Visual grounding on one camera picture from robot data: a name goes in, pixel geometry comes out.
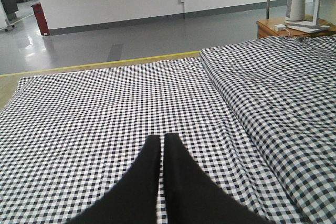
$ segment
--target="gray floor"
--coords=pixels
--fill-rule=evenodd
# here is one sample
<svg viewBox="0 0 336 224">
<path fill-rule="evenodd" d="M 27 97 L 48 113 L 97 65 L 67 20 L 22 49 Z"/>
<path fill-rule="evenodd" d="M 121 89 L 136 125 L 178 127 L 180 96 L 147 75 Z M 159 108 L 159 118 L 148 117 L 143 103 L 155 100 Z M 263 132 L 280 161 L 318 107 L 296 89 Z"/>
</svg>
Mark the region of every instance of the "gray floor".
<svg viewBox="0 0 336 224">
<path fill-rule="evenodd" d="M 83 33 L 42 37 L 31 4 L 19 3 L 9 32 L 0 30 L 0 74 L 90 63 L 134 59 L 239 43 L 257 36 L 256 20 L 264 9 L 166 20 Z M 322 0 L 320 17 L 336 24 L 336 0 Z M 274 7 L 270 17 L 283 17 L 286 7 Z M 312 4 L 306 13 L 312 12 Z"/>
</svg>

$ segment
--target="gingham bed sheet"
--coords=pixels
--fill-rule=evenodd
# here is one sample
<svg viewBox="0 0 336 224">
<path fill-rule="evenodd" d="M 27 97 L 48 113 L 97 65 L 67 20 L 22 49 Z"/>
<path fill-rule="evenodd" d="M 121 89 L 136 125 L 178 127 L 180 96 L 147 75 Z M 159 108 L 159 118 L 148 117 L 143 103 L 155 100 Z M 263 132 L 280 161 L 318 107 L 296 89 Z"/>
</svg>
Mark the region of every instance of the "gingham bed sheet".
<svg viewBox="0 0 336 224">
<path fill-rule="evenodd" d="M 311 223 L 336 223 L 336 37 L 268 37 L 201 61 L 268 167 Z"/>
<path fill-rule="evenodd" d="M 169 132 L 242 205 L 304 223 L 199 58 L 21 79 L 0 111 L 0 223 L 66 222 L 122 177 L 146 136 Z M 161 164 L 158 223 L 164 202 Z"/>
</svg>

